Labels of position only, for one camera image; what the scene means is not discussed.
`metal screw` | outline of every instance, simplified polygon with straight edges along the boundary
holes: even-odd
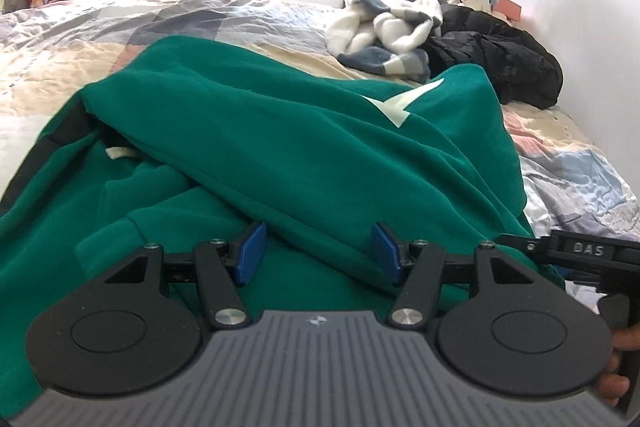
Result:
[[[224,308],[216,312],[215,319],[225,326],[237,326],[246,320],[246,313],[238,308]]]
[[[422,314],[413,308],[400,308],[391,314],[393,322],[404,326],[415,326],[422,322],[423,318]]]

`black jacket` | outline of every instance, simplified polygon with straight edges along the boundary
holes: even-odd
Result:
[[[529,33],[471,8],[443,8],[442,36],[421,46],[429,55],[432,78],[471,62],[484,68],[500,103],[517,100],[540,109],[558,103],[560,64]]]

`gray gripper base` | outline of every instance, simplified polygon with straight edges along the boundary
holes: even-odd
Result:
[[[46,391],[14,427],[622,427],[588,391],[505,399],[442,365],[372,312],[265,312],[211,337],[172,381],[88,400]]]

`bedsheet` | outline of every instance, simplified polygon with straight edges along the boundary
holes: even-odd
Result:
[[[236,44],[318,76],[365,78],[326,50],[324,24],[333,10],[267,0],[85,0],[1,16],[0,193],[76,90],[167,35]],[[561,229],[640,241],[638,200],[565,113],[523,103],[502,110],[536,235]]]

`human hand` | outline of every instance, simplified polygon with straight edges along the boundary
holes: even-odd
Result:
[[[640,349],[640,324],[624,330],[612,332],[615,352],[611,355],[605,374],[600,379],[596,391],[612,406],[616,406],[622,396],[629,390],[630,382],[627,377],[616,375],[620,367],[621,353],[619,351],[636,351]]]

